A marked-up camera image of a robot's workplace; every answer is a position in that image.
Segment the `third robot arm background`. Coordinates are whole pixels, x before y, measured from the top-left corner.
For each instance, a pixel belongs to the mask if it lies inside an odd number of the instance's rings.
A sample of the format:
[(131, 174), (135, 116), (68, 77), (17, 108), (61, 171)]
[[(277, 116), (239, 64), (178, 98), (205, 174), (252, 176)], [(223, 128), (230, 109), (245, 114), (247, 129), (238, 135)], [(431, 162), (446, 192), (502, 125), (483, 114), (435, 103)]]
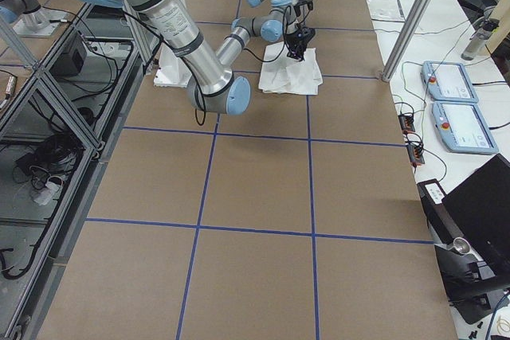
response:
[(68, 13), (47, 10), (38, 0), (1, 0), (1, 16), (21, 37), (51, 37)]

